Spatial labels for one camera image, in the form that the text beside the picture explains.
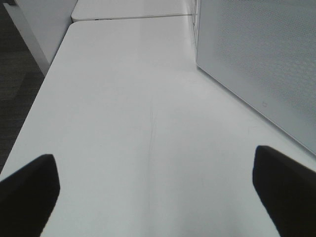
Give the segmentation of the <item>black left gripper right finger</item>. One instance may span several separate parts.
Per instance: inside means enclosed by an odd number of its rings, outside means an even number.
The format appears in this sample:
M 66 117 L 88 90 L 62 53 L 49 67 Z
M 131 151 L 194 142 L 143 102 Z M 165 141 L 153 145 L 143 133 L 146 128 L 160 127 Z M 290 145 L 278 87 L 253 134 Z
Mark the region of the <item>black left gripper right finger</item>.
M 282 237 L 316 235 L 316 173 L 269 146 L 255 150 L 252 183 Z

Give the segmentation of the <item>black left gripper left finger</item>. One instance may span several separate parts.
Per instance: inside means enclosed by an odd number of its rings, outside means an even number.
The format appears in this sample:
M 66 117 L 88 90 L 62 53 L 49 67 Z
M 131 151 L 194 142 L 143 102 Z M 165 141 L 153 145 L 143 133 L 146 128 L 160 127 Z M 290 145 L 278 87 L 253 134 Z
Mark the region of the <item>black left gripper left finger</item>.
M 55 158 L 42 155 L 0 183 L 0 235 L 39 237 L 55 207 L 60 182 Z

